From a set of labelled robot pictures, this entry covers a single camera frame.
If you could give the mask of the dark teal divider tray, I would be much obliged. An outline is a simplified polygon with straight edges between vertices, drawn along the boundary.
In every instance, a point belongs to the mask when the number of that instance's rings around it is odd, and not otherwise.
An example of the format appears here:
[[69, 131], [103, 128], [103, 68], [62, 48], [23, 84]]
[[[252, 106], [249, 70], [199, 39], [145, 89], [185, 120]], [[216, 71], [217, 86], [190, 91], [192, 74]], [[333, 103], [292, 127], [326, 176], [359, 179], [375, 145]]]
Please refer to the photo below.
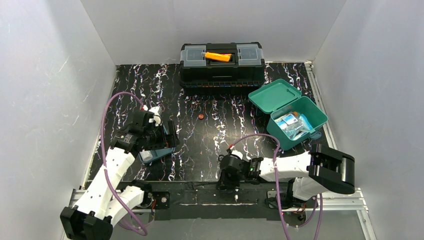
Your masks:
[[148, 163], [142, 163], [144, 165], [148, 165], [156, 160], [160, 160], [161, 158], [168, 156], [170, 154], [172, 154], [174, 152], [175, 148], [174, 147], [170, 147], [170, 148], [163, 148], [163, 149], [156, 149], [156, 150], [143, 150], [143, 151], [151, 151], [153, 154], [153, 159], [148, 162]]

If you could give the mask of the large blue white packet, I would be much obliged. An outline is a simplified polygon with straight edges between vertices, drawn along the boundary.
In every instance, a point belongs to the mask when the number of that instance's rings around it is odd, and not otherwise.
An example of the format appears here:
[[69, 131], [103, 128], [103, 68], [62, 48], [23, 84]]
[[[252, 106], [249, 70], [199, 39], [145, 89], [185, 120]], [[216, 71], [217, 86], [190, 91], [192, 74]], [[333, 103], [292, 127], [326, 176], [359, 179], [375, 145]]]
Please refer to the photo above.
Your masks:
[[285, 134], [290, 140], [298, 140], [300, 137], [304, 136], [306, 133], [309, 133], [313, 130], [312, 125], [309, 123], [308, 119], [301, 114], [299, 116], [299, 125], [292, 129], [285, 129]]

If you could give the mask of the white medicine bottle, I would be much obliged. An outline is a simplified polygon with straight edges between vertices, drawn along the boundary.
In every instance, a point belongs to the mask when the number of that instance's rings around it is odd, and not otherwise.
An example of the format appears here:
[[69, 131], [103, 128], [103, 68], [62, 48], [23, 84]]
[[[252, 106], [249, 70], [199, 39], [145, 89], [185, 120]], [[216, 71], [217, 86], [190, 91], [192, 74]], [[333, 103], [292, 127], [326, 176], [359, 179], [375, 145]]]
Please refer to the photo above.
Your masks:
[[139, 156], [140, 156], [140, 161], [143, 164], [149, 163], [153, 159], [153, 154], [150, 150], [149, 151], [141, 151], [139, 153]]

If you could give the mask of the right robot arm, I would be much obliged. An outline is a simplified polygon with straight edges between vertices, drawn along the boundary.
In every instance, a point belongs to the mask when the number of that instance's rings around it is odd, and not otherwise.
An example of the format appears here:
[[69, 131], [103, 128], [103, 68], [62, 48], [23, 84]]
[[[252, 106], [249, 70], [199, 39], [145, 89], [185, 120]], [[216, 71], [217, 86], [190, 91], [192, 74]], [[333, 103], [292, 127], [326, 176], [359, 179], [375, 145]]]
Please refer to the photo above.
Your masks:
[[355, 192], [353, 156], [322, 144], [302, 154], [243, 159], [241, 152], [230, 149], [220, 155], [219, 190], [235, 190], [241, 183], [287, 183], [286, 192], [267, 199], [268, 205], [280, 199], [282, 209], [300, 208], [312, 197], [324, 192], [351, 195]]

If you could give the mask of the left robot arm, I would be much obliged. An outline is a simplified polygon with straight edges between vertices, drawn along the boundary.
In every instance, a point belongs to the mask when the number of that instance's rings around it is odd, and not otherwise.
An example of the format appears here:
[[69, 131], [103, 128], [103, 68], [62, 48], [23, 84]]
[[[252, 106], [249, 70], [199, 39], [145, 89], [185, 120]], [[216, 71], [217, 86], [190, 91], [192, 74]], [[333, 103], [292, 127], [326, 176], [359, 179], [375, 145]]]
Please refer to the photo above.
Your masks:
[[68, 239], [108, 240], [129, 210], [143, 204], [145, 194], [152, 190], [150, 184], [134, 180], [121, 193], [117, 187], [136, 159], [149, 164], [171, 154], [179, 144], [174, 122], [164, 124], [161, 112], [159, 106], [137, 110], [114, 135], [88, 189], [60, 214]]

